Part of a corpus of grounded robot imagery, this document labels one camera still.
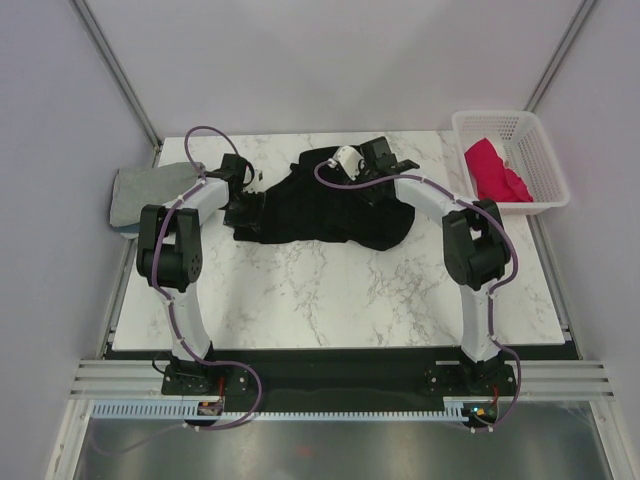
black cloth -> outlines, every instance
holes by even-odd
[[[329,188],[315,179],[313,169],[337,149],[319,148],[300,154],[299,162],[291,164],[291,174],[265,192],[259,231],[235,228],[233,238],[262,244],[353,240],[379,251],[402,242],[413,225],[413,207],[396,198],[372,206],[357,192]],[[330,182],[343,180],[342,174],[328,167],[320,173]]]

wall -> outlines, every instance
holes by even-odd
[[[88,0],[161,136],[450,128],[522,108],[579,0]]]
[[[65,0],[0,3],[0,478],[42,478],[123,241],[117,167],[151,149]]]
[[[539,115],[573,195],[544,215],[582,352],[601,358],[640,452],[640,3],[602,2]]]

